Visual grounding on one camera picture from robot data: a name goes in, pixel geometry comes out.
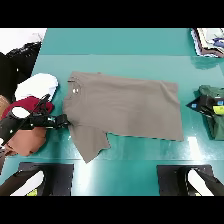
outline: pile of clothes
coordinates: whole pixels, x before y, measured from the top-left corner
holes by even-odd
[[[28,111],[33,111],[40,99],[46,94],[50,94],[49,101],[58,86],[57,79],[50,74],[39,73],[26,81],[20,83],[15,92],[16,101],[8,104],[2,113],[1,119],[5,118],[13,107],[23,107]],[[50,113],[54,108],[51,102],[46,103],[46,109]],[[29,156],[35,153],[46,141],[46,128],[35,127],[32,130],[18,130],[16,134],[5,144],[5,156],[20,154]]]
[[[197,55],[224,58],[224,28],[192,28]]]

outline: white floor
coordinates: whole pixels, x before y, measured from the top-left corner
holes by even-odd
[[[43,40],[47,28],[0,28],[0,52],[20,48],[24,44]]]

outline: stack of folded clothes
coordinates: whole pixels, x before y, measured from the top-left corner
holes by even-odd
[[[192,28],[197,55],[224,58],[224,28]]]

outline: table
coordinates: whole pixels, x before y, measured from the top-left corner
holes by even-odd
[[[159,195],[159,164],[210,164],[224,182],[224,143],[211,140],[202,115],[185,106],[199,85],[223,87],[224,61],[195,56],[189,33],[189,29],[48,29],[33,74],[50,73],[60,83],[53,115],[62,113],[73,70],[166,80],[179,86],[185,140],[109,134],[111,149],[85,164],[68,130],[49,130],[47,143],[36,154],[6,159],[0,184],[25,161],[73,163],[72,195]]]

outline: shirt sleeve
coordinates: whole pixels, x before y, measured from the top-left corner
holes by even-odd
[[[101,149],[110,148],[106,133],[98,128],[69,125],[70,135],[83,160],[88,163]]]

